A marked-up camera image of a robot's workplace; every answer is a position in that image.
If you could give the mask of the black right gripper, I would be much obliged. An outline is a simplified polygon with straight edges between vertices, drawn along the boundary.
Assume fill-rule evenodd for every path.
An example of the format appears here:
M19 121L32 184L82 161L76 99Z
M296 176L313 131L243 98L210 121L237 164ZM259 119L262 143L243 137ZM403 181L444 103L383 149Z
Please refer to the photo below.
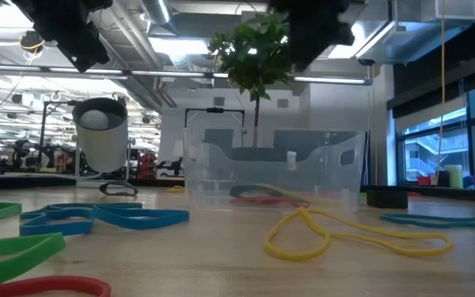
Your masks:
M354 35L340 16L346 0L270 0L270 7L286 15L289 53L294 68L305 70L329 45L352 45Z

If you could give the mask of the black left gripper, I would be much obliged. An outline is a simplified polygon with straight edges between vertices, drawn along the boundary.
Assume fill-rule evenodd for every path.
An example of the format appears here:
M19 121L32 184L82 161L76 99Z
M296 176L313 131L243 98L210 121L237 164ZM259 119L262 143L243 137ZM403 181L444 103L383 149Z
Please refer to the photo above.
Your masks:
M32 22L34 28L47 28L60 51L83 73L95 64L110 61L90 12L109 8L112 0L12 0Z

